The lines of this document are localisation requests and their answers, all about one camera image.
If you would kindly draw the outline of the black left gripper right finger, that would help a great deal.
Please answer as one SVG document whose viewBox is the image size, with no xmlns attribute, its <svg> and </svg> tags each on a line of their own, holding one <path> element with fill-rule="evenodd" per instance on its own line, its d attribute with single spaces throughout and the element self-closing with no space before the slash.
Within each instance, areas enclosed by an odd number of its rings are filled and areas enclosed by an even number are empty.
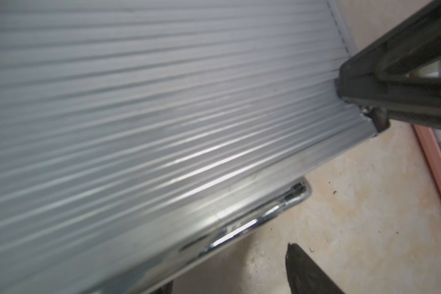
<svg viewBox="0 0 441 294">
<path fill-rule="evenodd" d="M 285 268 L 292 294 L 344 294 L 296 243 L 287 246 Z"/>
</svg>

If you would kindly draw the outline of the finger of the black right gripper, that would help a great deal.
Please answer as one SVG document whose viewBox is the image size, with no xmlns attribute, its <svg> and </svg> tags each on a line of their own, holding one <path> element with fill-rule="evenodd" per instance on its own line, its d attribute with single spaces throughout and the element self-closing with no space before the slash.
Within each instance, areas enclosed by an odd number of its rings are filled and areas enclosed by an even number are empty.
<svg viewBox="0 0 441 294">
<path fill-rule="evenodd" d="M 432 1 L 346 61 L 336 87 L 369 108 L 378 131 L 390 120 L 441 129 L 441 77 L 413 72 L 441 59 L 441 1 Z"/>
</svg>

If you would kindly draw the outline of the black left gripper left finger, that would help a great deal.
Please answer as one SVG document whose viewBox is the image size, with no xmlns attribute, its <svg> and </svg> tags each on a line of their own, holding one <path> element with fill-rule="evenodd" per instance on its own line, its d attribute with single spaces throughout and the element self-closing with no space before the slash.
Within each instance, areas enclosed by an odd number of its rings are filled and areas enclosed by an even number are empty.
<svg viewBox="0 0 441 294">
<path fill-rule="evenodd" d="M 172 294 L 173 292 L 173 281 L 170 281 L 157 289 L 154 289 L 150 294 Z"/>
</svg>

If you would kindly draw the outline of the small silver poker case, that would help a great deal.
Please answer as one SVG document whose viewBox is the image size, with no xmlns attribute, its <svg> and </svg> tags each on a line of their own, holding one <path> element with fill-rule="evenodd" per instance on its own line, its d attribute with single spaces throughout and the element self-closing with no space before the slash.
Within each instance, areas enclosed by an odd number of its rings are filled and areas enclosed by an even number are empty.
<svg viewBox="0 0 441 294">
<path fill-rule="evenodd" d="M 144 293 L 377 130 L 334 1 L 0 1 L 0 294 Z"/>
</svg>

